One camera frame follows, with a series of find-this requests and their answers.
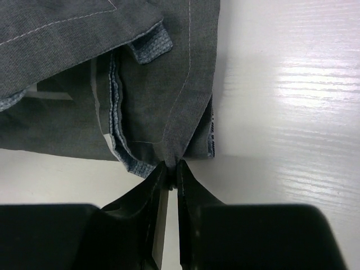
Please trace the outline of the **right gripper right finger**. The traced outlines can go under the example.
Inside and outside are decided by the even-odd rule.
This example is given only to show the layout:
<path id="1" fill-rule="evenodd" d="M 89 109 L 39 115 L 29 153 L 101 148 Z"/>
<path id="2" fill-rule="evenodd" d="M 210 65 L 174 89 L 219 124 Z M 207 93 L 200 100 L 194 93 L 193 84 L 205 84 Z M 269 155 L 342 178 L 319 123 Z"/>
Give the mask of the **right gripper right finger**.
<path id="1" fill-rule="evenodd" d="M 180 161 L 183 269 L 358 269 L 359 173 L 265 159 Z"/>

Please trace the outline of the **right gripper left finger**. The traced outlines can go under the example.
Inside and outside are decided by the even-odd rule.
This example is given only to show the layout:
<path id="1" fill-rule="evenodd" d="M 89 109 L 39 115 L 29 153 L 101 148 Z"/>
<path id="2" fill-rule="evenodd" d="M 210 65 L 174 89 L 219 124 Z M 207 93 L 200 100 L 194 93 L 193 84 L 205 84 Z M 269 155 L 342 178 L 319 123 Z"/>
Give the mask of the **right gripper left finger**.
<path id="1" fill-rule="evenodd" d="M 160 163 L 103 208 L 1 206 L 2 269 L 160 269 L 168 169 Z"/>

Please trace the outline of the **grey striped cloth napkin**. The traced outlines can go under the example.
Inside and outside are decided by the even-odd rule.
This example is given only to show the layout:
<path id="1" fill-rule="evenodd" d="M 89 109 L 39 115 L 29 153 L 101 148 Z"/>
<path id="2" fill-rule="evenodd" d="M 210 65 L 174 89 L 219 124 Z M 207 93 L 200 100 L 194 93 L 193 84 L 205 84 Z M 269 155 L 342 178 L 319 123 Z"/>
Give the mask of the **grey striped cloth napkin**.
<path id="1" fill-rule="evenodd" d="M 2 1 L 1 148 L 160 162 L 215 155 L 219 1 Z"/>

